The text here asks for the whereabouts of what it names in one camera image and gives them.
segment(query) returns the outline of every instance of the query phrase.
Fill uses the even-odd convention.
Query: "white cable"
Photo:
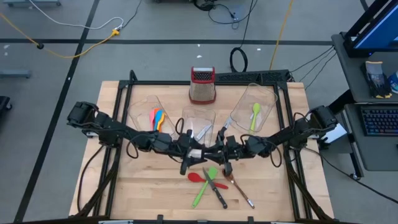
[[[102,26],[100,26],[100,27],[95,27],[95,28],[87,27],[87,26],[84,26],[84,25],[66,24],[66,23],[58,22],[58,21],[52,19],[49,15],[47,15],[47,14],[46,14],[45,12],[43,12],[39,7],[37,7],[37,6],[33,3],[32,0],[29,0],[29,1],[30,1],[30,3],[32,3],[32,5],[33,5],[37,10],[39,10],[43,15],[45,15],[45,16],[46,16],[47,18],[49,18],[51,21],[53,21],[53,22],[56,23],[56,24],[60,24],[60,25],[64,25],[64,26],[83,27],[83,28],[87,28],[87,29],[96,30],[96,29],[101,29],[102,27],[104,27],[106,24],[110,23],[110,22],[111,22],[112,20],[114,20],[114,19],[120,19],[120,20],[122,20],[122,23],[121,23],[119,26],[117,26],[117,27],[115,28],[116,30],[119,30],[120,28],[122,28],[123,23],[124,23],[124,20],[123,20],[122,18],[120,18],[120,17],[114,17],[114,18],[108,20],[107,22],[105,22]]]

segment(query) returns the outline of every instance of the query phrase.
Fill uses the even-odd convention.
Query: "keyboard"
[[[398,136],[398,106],[361,106],[367,136]]]
[[[216,82],[288,82],[290,80],[288,70],[271,70],[255,72],[217,73]]]

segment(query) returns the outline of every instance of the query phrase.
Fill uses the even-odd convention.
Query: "black desk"
[[[329,105],[334,114],[342,111],[348,137],[351,142],[353,161],[357,177],[363,177],[359,165],[359,157],[363,166],[369,171],[397,171],[398,170],[398,138],[365,136],[359,120],[358,105],[355,103],[398,103],[398,94],[393,93],[389,99],[377,99],[370,95],[368,84],[360,69],[367,60],[383,61],[383,72],[389,76],[398,70],[397,52],[376,52],[369,58],[349,58],[343,46],[344,38],[341,34],[331,37],[341,67],[344,71],[349,90]]]
[[[397,52],[376,52],[369,58],[349,58],[343,46],[343,37],[340,34],[335,34],[331,39],[349,86],[349,90],[330,104],[329,107],[334,114],[341,111],[344,105],[350,103],[398,103],[398,94],[395,93],[389,99],[373,98],[370,95],[368,84],[360,69],[360,66],[367,60],[383,61],[383,71],[389,76],[398,70]]]
[[[348,120],[348,124],[345,124],[348,128],[347,132],[352,134],[364,168],[369,171],[398,171],[398,138],[365,136],[362,121],[359,119],[358,107],[360,105],[346,105],[343,119],[347,118],[346,121]]]

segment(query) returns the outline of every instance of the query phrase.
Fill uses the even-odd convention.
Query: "yellow cable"
[[[278,46],[279,46],[279,41],[282,38],[282,34],[284,32],[284,29],[285,29],[287,18],[288,18],[289,14],[290,14],[290,11],[292,10],[293,1],[294,0],[290,0],[289,8],[288,8],[288,10],[286,12],[286,15],[285,15],[284,23],[282,24],[282,27],[280,28],[279,37],[278,37],[278,40],[276,41],[276,46],[275,46],[275,49],[274,49],[274,53],[272,54],[271,64],[269,65],[269,70],[272,69],[272,64],[274,63],[274,58],[275,58],[275,54],[276,54],[276,51],[277,51]]]
[[[30,40],[33,44],[35,44],[36,46],[39,46],[39,43],[37,43],[36,41],[34,41],[32,38],[30,38],[28,35],[26,35],[25,33],[23,33],[23,31],[21,31],[17,26],[15,26],[3,13],[0,13],[0,16],[10,25],[12,26],[12,28],[14,28],[16,31],[20,32],[23,36],[25,36],[26,39]],[[45,51],[47,51],[50,54],[53,54],[55,56],[61,57],[61,58],[77,58],[80,57],[84,54],[86,54],[87,52],[89,52],[91,49],[93,49],[94,47],[98,46],[99,44],[102,44],[104,42],[106,42],[107,40],[109,40],[110,38],[112,38],[115,35],[119,35],[119,31],[117,30],[112,30],[112,34],[107,37],[106,39],[102,40],[101,42],[98,42],[97,44],[92,45],[91,47],[89,47],[87,50],[85,50],[84,52],[78,54],[78,55],[74,55],[74,56],[63,56],[60,55],[58,53],[53,52],[52,50],[49,49],[44,49]]]

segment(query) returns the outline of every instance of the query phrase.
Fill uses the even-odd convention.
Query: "gray floor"
[[[62,7],[45,7],[44,10],[60,21],[84,24],[92,2],[93,0],[63,1]],[[241,1],[241,4],[227,0],[220,2],[230,5],[237,15],[244,15],[250,3],[248,0]],[[113,16],[128,18],[137,3],[135,0],[101,0],[93,26],[102,24]],[[276,40],[288,3],[288,0],[260,0],[251,16],[247,38]],[[79,39],[82,33],[80,28],[52,23],[35,9],[10,9],[0,5],[0,10],[35,38]],[[227,17],[221,9],[214,13],[215,18]],[[297,1],[282,39],[330,40],[332,34],[352,26],[362,13],[359,0]],[[117,22],[113,22],[107,26],[109,29],[91,30],[88,38],[105,38],[116,25]],[[4,21],[0,21],[0,28],[5,31],[0,33],[0,38],[22,38]],[[238,30],[232,30],[229,25],[212,23],[205,12],[183,0],[164,0],[162,4],[143,0],[137,17],[117,38],[240,39],[243,31],[243,23]],[[46,44],[46,47],[65,55],[73,55],[76,46],[77,44]],[[134,69],[140,80],[188,80],[191,66],[215,66],[217,72],[229,72],[228,57],[233,47],[235,45],[105,44],[82,57],[24,221],[63,218],[68,215],[86,144],[86,139],[78,130],[66,125],[67,114],[76,101],[95,102],[103,80],[127,79],[130,69]],[[281,45],[273,69],[293,70],[327,48],[328,46]],[[249,57],[248,70],[268,69],[273,45],[245,45],[243,49]],[[6,180],[0,182],[0,223],[4,223],[14,219],[72,60],[53,57],[31,44],[5,43],[1,44],[0,51],[1,68],[25,68],[34,73],[30,79],[3,79],[0,82],[0,95],[10,96],[14,104],[0,130],[0,177]],[[243,66],[238,58],[236,64],[238,68]],[[303,77],[311,65],[295,72],[296,80]],[[303,80],[304,84],[308,85],[319,70],[320,66],[314,69]],[[340,63],[335,57],[308,88],[308,102],[310,106],[327,105],[347,88]],[[346,172],[352,172],[349,156],[335,153],[347,147],[346,139],[342,139],[325,156]],[[327,165],[325,175],[336,218],[360,223],[398,222],[397,205],[362,188]],[[365,172],[362,181],[398,198],[397,177],[398,172]]]

